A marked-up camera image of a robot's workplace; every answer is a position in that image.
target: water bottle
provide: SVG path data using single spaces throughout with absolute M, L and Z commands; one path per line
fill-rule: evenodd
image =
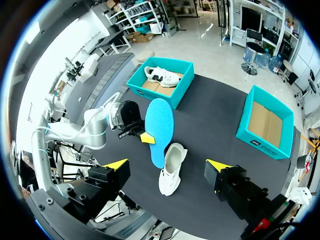
M 271 58 L 271 62 L 269 65 L 270 71 L 276 74 L 279 72 L 279 69 L 281 68 L 281 66 L 282 66 L 281 55 L 278 54 L 278 56 L 273 56 Z
M 269 66 L 270 59 L 271 59 L 271 55 L 269 53 L 269 49 L 267 48 L 265 50 L 265 54 L 259 57 L 259 61 L 257 62 L 259 68 L 266 69 Z
M 251 50 L 249 50 L 248 46 L 245 46 L 244 49 L 244 55 L 243 55 L 243 59 L 248 63 L 251 62 L 251 58 L 252 58 L 253 52 Z

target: computer monitor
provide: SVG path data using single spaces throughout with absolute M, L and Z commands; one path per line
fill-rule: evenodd
M 240 28 L 242 30 L 252 29 L 261 32 L 262 14 L 251 8 L 240 6 Z

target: shoelace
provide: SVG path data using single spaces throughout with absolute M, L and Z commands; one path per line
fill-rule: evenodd
M 163 180 L 165 182 L 170 182 L 170 185 L 172 186 L 173 185 L 173 179 L 174 179 L 174 175 L 173 174 L 168 174 L 168 173 L 165 173 L 165 170 L 164 169 L 161 169 L 161 174 L 163 176 Z

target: yellow tab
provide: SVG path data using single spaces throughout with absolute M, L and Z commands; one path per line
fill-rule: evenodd
M 221 169 L 232 168 L 233 167 L 233 166 L 229 166 L 227 164 L 223 164 L 221 162 L 213 161 L 213 160 L 210 160 L 210 159 L 207 159 L 205 161 L 207 161 L 210 164 L 212 164 L 212 166 L 214 166 L 214 168 L 217 169 L 219 173 L 221 172 Z
M 142 133 L 140 135 L 140 138 L 142 143 L 156 144 L 155 138 L 150 134 L 148 134 L 147 132 Z
M 111 168 L 111 169 L 114 169 L 115 171 L 118 169 L 118 168 L 120 168 L 126 161 L 128 161 L 128 158 L 126 158 L 126 159 L 123 159 L 123 160 L 120 160 L 120 161 L 115 161 L 115 162 L 113 162 L 113 163 L 109 163 L 109 164 L 107 164 L 107 165 L 104 165 L 104 166 L 102 166 L 102 167 L 109 167 L 109 168 Z

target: chair base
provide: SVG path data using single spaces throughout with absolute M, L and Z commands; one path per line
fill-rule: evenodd
M 250 63 L 248 62 L 244 62 L 241 64 L 241 68 L 243 71 L 245 71 L 247 74 L 255 76 L 258 74 L 258 70 L 257 68 L 255 68 L 254 66 L 250 65 Z

